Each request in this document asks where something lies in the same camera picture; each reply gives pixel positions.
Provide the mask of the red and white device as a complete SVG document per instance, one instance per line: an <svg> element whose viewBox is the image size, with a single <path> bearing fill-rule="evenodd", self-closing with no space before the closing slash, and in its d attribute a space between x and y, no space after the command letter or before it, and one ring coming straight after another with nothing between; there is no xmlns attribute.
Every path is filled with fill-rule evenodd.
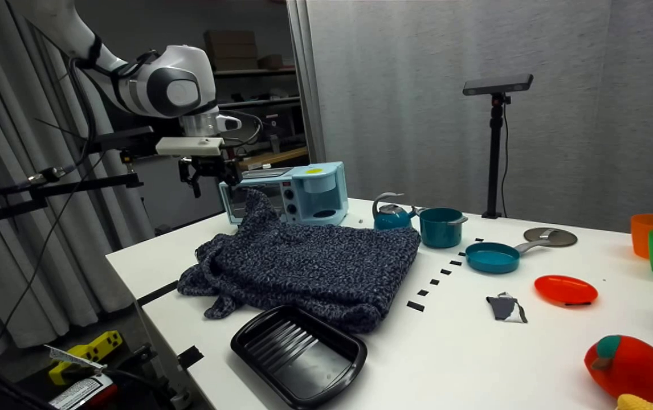
<svg viewBox="0 0 653 410"><path fill-rule="evenodd" d="M56 410L102 410L118 393L115 382L105 374L79 380L50 400Z"/></svg>

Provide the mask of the light blue toy oven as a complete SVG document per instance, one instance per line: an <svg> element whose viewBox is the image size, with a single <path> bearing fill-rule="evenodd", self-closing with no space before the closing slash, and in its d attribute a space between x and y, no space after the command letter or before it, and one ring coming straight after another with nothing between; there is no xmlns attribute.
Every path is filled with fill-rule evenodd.
<svg viewBox="0 0 653 410"><path fill-rule="evenodd" d="M235 187L221 182L221 202L232 225L246 215L246 188L264 192L286 223L338 225L348 211L343 162L246 171Z"/></svg>

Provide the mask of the yellow plush toy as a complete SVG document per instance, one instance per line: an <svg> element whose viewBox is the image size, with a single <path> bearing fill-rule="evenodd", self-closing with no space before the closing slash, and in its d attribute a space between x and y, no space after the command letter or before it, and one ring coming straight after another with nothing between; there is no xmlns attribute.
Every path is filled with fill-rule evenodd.
<svg viewBox="0 0 653 410"><path fill-rule="evenodd" d="M637 395L623 394L617 397L615 410L653 410L653 402Z"/></svg>

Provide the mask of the dark storage shelf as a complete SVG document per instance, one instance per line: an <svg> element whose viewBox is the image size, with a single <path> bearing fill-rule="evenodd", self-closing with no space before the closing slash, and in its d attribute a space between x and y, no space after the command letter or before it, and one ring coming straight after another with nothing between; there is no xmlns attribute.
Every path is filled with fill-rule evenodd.
<svg viewBox="0 0 653 410"><path fill-rule="evenodd" d="M242 122L224 134L243 171L310 163L295 67L217 71L220 112Z"/></svg>

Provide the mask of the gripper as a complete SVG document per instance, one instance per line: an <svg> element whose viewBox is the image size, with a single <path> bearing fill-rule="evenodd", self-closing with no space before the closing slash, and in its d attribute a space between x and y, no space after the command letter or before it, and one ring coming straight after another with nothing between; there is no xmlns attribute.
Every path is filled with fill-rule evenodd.
<svg viewBox="0 0 653 410"><path fill-rule="evenodd" d="M195 198L201 197L199 177L220 178L227 186L235 187L242 182L242 171L220 156L188 156L178 161L180 181L189 185Z"/></svg>

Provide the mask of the black metal frame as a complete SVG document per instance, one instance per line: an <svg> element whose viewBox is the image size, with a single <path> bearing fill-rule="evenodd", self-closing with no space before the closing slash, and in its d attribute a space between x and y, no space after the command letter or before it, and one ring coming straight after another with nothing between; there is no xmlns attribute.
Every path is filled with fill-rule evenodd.
<svg viewBox="0 0 653 410"><path fill-rule="evenodd" d="M123 185L126 188L141 187L142 182L136 171L133 170L133 158L136 158L137 153L153 154L154 145L158 140L159 138L156 137L154 128L151 126L100 135L97 137L97 142L93 143L93 151L105 153L108 150L118 150L121 163L128 169L125 174L100 179L84 177L83 181L76 183L43 182L34 184L30 200L0 208L0 221L46 208L48 207L47 199L58 195L101 190L118 185Z"/></svg>

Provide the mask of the grey pot lid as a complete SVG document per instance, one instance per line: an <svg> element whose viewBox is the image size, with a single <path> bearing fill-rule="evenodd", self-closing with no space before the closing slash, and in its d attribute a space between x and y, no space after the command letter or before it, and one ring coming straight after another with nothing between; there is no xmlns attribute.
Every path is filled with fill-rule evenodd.
<svg viewBox="0 0 653 410"><path fill-rule="evenodd" d="M572 232L560 228L535 227L524 232L525 241L545 240L542 247L564 248L570 247L578 242L578 238Z"/></svg>

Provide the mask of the grey curtain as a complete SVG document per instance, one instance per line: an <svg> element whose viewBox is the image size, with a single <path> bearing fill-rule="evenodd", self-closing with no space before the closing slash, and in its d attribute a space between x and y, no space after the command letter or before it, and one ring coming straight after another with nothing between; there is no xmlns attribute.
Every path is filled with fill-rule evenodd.
<svg viewBox="0 0 653 410"><path fill-rule="evenodd" d="M0 0L0 187L81 155L88 131L63 55ZM0 221L0 352L35 347L131 305L106 255L154 236L139 191L50 198Z"/></svg>

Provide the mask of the stack of cardboard boxes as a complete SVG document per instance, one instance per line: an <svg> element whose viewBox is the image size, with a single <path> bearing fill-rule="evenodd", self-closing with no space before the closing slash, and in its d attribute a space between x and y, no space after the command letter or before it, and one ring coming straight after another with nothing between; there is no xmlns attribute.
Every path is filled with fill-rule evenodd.
<svg viewBox="0 0 653 410"><path fill-rule="evenodd" d="M207 30L203 34L210 65L216 72L280 70L280 54L261 55L251 30Z"/></svg>

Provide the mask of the black plastic tray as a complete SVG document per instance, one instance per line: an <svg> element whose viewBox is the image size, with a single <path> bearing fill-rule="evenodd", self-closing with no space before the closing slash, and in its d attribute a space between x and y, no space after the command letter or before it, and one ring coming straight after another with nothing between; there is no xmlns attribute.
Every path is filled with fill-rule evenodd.
<svg viewBox="0 0 653 410"><path fill-rule="evenodd" d="M289 305L246 322L230 347L293 410L318 410L342 394L368 355L360 338Z"/></svg>

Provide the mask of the yellow power strip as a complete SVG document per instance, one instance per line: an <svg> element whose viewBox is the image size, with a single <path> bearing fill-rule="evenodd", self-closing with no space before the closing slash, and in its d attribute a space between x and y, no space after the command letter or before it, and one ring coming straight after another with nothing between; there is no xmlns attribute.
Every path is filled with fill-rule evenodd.
<svg viewBox="0 0 653 410"><path fill-rule="evenodd" d="M124 338L118 331L106 331L92 342L80 343L68 350L47 345L50 360L53 361L48 378L58 386L72 384L77 374L102 368L106 360L113 358L123 345Z"/></svg>

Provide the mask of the grey folded cloth scrap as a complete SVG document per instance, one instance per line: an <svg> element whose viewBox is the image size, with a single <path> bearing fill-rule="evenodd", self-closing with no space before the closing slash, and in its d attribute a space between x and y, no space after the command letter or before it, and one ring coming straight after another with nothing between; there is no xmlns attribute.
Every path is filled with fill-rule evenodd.
<svg viewBox="0 0 653 410"><path fill-rule="evenodd" d="M485 300L489 303L494 319L502 322L528 323L524 307L507 292L501 292L496 296L488 296Z"/></svg>

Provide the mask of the orange plastic plate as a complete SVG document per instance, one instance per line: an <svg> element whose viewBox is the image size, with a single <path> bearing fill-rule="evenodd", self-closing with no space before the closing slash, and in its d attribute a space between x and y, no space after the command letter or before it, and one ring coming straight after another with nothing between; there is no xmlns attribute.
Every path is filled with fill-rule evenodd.
<svg viewBox="0 0 653 410"><path fill-rule="evenodd" d="M563 275L536 278L534 288L543 299L561 306L587 306L598 298L598 291L584 280Z"/></svg>

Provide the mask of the dark blue knitted blanket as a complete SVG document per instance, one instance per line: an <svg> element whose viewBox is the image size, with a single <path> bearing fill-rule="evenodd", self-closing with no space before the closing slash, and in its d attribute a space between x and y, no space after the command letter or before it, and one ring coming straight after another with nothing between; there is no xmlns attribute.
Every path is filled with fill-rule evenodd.
<svg viewBox="0 0 653 410"><path fill-rule="evenodd" d="M342 331L370 333L389 314L420 244L411 227L288 224L263 192L247 189L238 230L197 247L197 261L182 273L177 291L214 297L207 319L245 305L289 305Z"/></svg>

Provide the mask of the teal toy kettle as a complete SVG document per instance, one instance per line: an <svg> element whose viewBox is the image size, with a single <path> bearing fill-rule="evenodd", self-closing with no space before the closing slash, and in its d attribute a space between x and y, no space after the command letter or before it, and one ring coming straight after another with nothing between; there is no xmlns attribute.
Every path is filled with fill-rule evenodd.
<svg viewBox="0 0 653 410"><path fill-rule="evenodd" d="M411 211L407 212L404 208L399 207L394 203L386 203L379 207L379 203L388 198L395 198L403 194L396 194L396 192L384 192L379 194L372 203L372 216L373 228L377 231L391 230L395 228L412 227L411 219L418 214L418 209L415 206L411 207Z"/></svg>

